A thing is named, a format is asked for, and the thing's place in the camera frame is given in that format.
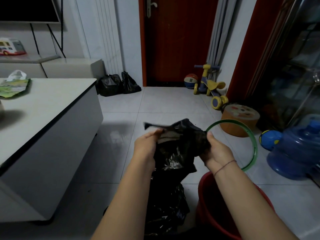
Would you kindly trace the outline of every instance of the water jug cap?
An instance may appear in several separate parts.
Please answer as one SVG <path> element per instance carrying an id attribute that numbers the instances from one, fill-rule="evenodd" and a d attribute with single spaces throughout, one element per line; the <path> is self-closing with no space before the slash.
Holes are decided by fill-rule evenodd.
<path id="1" fill-rule="evenodd" d="M 310 120 L 309 126 L 320 131 L 320 121 Z"/>

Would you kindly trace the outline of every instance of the black plastic bag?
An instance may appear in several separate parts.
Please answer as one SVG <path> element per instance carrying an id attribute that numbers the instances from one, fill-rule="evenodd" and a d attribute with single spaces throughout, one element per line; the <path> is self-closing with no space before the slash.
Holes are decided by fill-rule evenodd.
<path id="1" fill-rule="evenodd" d="M 145 129 L 163 129 L 156 145 L 145 235 L 161 235 L 182 225 L 190 212 L 181 181 L 196 172 L 194 158 L 210 148 L 207 133 L 183 119 L 170 126 L 145 123 Z"/>
<path id="2" fill-rule="evenodd" d="M 118 74 L 106 75 L 98 81 L 98 92 L 108 97 L 123 93 L 123 84 Z"/>
<path id="3" fill-rule="evenodd" d="M 134 93 L 134 92 L 140 92 L 141 87 L 134 81 L 134 79 L 129 76 L 127 72 L 122 72 L 122 82 L 123 82 L 123 93 Z"/>

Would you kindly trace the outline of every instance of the blue and yellow ball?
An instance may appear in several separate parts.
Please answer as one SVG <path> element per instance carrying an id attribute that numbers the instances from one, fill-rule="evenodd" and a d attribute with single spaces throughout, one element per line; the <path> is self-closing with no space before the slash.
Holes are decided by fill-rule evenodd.
<path id="1" fill-rule="evenodd" d="M 198 76 L 196 74 L 190 73 L 184 78 L 186 88 L 194 89 L 196 83 L 198 83 Z"/>
<path id="2" fill-rule="evenodd" d="M 282 138 L 282 133 L 276 130 L 266 130 L 259 136 L 259 142 L 264 149 L 272 151 L 275 145 L 278 144 Z"/>

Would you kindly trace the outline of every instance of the person's left hand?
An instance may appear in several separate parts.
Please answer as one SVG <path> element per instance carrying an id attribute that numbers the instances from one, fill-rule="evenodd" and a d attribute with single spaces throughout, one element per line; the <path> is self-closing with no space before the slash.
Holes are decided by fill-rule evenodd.
<path id="1" fill-rule="evenodd" d="M 155 160 L 153 159 L 153 155 L 156 151 L 156 142 L 161 133 L 162 129 L 157 129 L 137 138 L 134 142 L 132 161 L 151 163 L 154 166 Z"/>

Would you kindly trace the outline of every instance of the forearm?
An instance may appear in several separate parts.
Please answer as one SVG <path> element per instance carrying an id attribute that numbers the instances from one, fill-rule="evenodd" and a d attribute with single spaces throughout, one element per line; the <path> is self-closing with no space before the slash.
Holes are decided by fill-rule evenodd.
<path id="1" fill-rule="evenodd" d="M 131 160 L 118 190 L 91 240 L 143 239 L 154 165 Z"/>
<path id="2" fill-rule="evenodd" d="M 235 162 L 220 170 L 215 180 L 244 240 L 298 239 Z"/>

